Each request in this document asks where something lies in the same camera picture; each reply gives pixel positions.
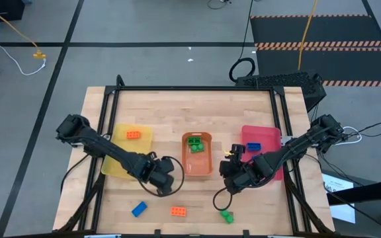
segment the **white paper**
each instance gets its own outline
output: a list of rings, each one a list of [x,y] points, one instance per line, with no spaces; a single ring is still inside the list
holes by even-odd
[[[330,175],[323,174],[325,187],[333,192],[353,188],[354,184],[343,179],[335,178]],[[348,205],[337,205],[330,207],[331,216],[343,221],[355,223],[355,211]]]

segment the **yellow cable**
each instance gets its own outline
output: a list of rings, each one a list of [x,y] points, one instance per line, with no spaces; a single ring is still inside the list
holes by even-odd
[[[0,19],[2,21],[4,21],[5,23],[7,23],[15,32],[17,32],[17,34],[21,35],[24,39],[28,40],[30,43],[33,44],[33,46],[36,48],[36,50],[38,52],[40,52],[40,49],[38,47],[38,45],[36,45],[35,42],[33,42],[33,40],[31,40],[29,37],[25,36],[24,34],[22,34],[21,32],[19,32],[19,30],[17,30],[12,24],[10,24],[7,20],[5,20],[3,17],[0,16]]]
[[[317,2],[318,2],[318,0],[314,1],[314,6],[312,7],[312,10],[311,10],[311,13],[310,13],[310,17],[308,17],[308,22],[307,22],[307,25],[305,26],[304,35],[302,36],[301,46],[299,47],[298,70],[301,69],[301,63],[302,63],[302,49],[304,48],[305,37],[306,37],[307,32],[308,32],[308,29],[309,29],[309,27],[310,27],[311,18],[312,18],[312,16],[314,15],[314,11],[316,10]]]

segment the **blue lego brick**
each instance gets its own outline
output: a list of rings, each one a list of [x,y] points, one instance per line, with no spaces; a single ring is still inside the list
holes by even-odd
[[[133,216],[135,216],[136,218],[143,212],[145,211],[145,209],[147,208],[145,202],[140,202],[139,205],[137,205],[135,207],[135,209],[133,209],[132,213],[133,213]]]
[[[261,144],[256,142],[247,143],[248,151],[260,151]]]

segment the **pink tray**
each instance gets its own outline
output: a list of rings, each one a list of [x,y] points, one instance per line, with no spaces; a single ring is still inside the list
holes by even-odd
[[[252,156],[270,151],[277,151],[281,148],[280,130],[277,128],[268,128],[262,126],[242,126],[242,144],[255,142],[261,144],[260,151],[248,151],[242,155],[242,161],[246,162],[252,159]],[[275,180],[283,179],[283,170],[280,168],[275,175]]]

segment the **yellow tray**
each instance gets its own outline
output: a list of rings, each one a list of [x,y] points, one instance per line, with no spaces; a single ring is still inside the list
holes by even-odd
[[[140,138],[127,139],[126,132],[128,131],[139,131]],[[116,124],[111,142],[126,151],[148,154],[151,152],[152,129],[147,126]],[[133,178],[127,174],[120,162],[109,156],[105,158],[101,172],[104,175],[111,175],[124,179]]]

